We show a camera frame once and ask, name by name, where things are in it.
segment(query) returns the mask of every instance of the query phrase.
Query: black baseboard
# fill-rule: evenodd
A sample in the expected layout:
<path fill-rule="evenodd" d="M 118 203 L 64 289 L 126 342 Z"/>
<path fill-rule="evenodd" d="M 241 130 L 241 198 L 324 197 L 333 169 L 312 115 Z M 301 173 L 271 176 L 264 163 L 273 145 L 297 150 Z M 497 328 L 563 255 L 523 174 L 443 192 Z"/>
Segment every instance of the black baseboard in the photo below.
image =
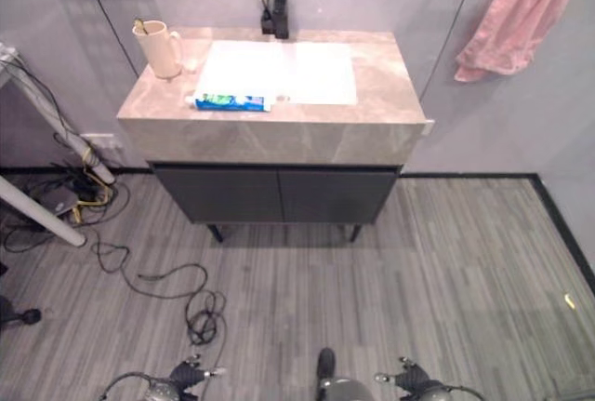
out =
<path fill-rule="evenodd" d="M 541 199 L 541 203 L 548 212 L 549 218 L 556 226 L 556 230 L 560 234 L 562 241 L 568 248 L 570 255 L 573 257 L 578 269 L 587 281 L 588 287 L 595 295 L 595 273 L 593 268 L 588 263 L 587 257 L 583 250 L 578 245 L 575 236 L 570 227 L 566 224 L 564 216 L 561 214 L 558 206 L 548 192 L 545 184 L 537 173 L 403 173 L 400 179 L 517 179 L 529 180 L 535 192 Z"/>
<path fill-rule="evenodd" d="M 124 174 L 152 174 L 150 168 L 140 167 L 120 167 L 111 168 L 114 175 Z M 22 174 L 47 174 L 57 173 L 54 167 L 14 167 L 14 168 L 0 168 L 0 175 L 22 175 Z M 402 173 L 400 179 L 504 179 L 504 180 L 530 180 L 533 184 L 535 192 L 541 199 L 544 208 L 549 214 L 551 221 L 556 226 L 562 241 L 568 248 L 571 256 L 575 260 L 578 269 L 585 277 L 588 286 L 595 295 L 595 273 L 588 263 L 583 250 L 578 245 L 570 227 L 564 220 L 556 203 L 548 192 L 543 181 L 537 173 L 450 173 L 450 172 L 421 172 L 421 173 Z"/>
<path fill-rule="evenodd" d="M 412 172 L 412 173 L 401 173 L 399 176 L 402 178 L 415 178 L 415 179 L 451 179 L 457 178 L 461 180 L 534 180 L 538 178 L 537 173 L 454 173 L 454 172 Z"/>
<path fill-rule="evenodd" d="M 141 167 L 113 167 L 110 168 L 113 175 L 144 175 L 152 174 L 150 168 Z M 60 170 L 55 167 L 0 167 L 0 175 L 47 175 L 57 174 Z"/>
<path fill-rule="evenodd" d="M 541 202 L 546 208 L 551 221 L 554 223 L 558 233 L 562 237 L 564 244 L 570 251 L 570 255 L 573 256 L 578 269 L 580 269 L 581 274 L 585 277 L 585 280 L 587 280 L 588 287 L 591 288 L 591 292 L 595 295 L 595 273 L 593 273 L 593 268 L 591 268 L 591 266 L 588 264 L 587 257 L 585 257 L 583 250 L 576 242 L 576 238 L 570 230 L 570 227 L 568 227 L 568 224 L 566 224 L 564 216 L 561 214 L 558 206 L 556 206 L 556 203 L 539 176 L 537 176 L 534 180 L 531 180 L 531 182 L 533 184 L 533 188 L 539 195 Z"/>

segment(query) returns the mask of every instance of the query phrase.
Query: toothbrush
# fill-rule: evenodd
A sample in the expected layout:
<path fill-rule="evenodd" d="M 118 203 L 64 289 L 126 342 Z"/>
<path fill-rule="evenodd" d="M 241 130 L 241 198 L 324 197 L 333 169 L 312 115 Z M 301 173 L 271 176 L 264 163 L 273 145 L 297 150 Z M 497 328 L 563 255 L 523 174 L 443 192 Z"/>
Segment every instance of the toothbrush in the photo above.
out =
<path fill-rule="evenodd" d="M 147 29 L 145 29 L 145 23 L 140 18 L 134 18 L 134 27 L 137 31 L 143 31 L 145 35 L 148 35 Z"/>

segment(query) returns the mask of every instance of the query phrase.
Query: cabinet door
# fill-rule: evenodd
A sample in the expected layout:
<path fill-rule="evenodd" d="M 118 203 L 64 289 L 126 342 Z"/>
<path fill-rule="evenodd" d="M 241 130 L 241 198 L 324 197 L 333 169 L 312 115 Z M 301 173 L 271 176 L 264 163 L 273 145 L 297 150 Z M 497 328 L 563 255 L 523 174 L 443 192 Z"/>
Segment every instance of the cabinet door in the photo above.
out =
<path fill-rule="evenodd" d="M 280 170 L 285 221 L 372 223 L 398 173 L 396 168 Z"/>
<path fill-rule="evenodd" d="M 283 220 L 276 170 L 166 164 L 153 168 L 193 222 Z"/>

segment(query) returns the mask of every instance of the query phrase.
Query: wall outlet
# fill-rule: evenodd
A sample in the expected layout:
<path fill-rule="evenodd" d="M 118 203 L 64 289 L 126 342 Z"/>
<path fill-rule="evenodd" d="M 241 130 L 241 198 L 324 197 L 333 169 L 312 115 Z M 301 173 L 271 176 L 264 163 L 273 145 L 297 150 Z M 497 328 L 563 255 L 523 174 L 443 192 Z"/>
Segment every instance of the wall outlet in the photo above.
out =
<path fill-rule="evenodd" d="M 122 142 L 113 133 L 86 133 L 81 138 L 98 150 L 122 150 Z"/>

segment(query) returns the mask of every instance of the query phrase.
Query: marble countertop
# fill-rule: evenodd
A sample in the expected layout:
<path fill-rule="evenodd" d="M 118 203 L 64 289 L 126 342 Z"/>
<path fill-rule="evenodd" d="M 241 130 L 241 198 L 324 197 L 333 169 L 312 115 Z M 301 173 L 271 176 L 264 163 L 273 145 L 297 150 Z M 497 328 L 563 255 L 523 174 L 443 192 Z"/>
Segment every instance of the marble countertop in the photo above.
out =
<path fill-rule="evenodd" d="M 185 102 L 215 40 L 279 42 L 259 29 L 175 28 L 195 72 L 170 80 L 147 66 L 118 114 L 149 162 L 397 166 L 426 117 L 391 33 L 298 31 L 288 42 L 350 46 L 357 104 L 277 102 L 270 113 L 198 111 Z"/>
<path fill-rule="evenodd" d="M 145 68 L 118 118 L 226 120 L 302 123 L 421 123 L 425 122 L 416 92 L 391 33 L 299 31 L 288 41 L 350 45 L 356 84 L 356 105 L 307 105 L 278 102 L 270 113 L 211 112 L 190 108 L 184 98 L 193 93 L 214 40 L 279 42 L 258 29 L 177 28 L 185 60 L 196 60 L 192 74 L 171 80 L 156 78 Z"/>

